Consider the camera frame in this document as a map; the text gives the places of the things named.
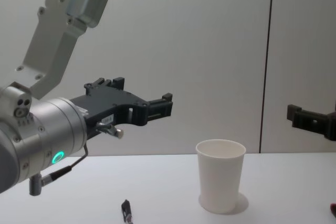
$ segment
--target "white table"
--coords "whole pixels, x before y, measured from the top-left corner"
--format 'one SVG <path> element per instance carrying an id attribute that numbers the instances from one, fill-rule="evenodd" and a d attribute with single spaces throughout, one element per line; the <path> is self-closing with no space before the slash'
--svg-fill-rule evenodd
<path id="1" fill-rule="evenodd" d="M 198 186 L 196 155 L 88 157 L 41 196 L 29 196 L 28 181 L 1 194 L 0 223 L 118 224 L 125 199 L 135 224 L 336 223 L 333 153 L 246 155 L 240 191 L 249 206 L 235 215 L 205 211 Z"/>

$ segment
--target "green led ring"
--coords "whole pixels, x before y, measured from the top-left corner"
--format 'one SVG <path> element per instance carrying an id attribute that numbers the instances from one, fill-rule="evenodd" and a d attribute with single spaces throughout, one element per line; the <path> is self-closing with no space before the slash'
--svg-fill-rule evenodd
<path id="1" fill-rule="evenodd" d="M 61 161 L 61 159 L 64 157 L 64 152 L 58 152 L 54 158 L 52 159 L 52 163 L 55 164 L 59 161 Z"/>

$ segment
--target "red object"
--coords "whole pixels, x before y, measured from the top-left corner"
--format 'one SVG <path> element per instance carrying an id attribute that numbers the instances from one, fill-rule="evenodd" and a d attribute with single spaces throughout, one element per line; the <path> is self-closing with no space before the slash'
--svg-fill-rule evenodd
<path id="1" fill-rule="evenodd" d="M 330 210 L 331 210 L 332 214 L 336 217 L 336 204 L 335 203 L 332 203 L 330 205 Z"/>

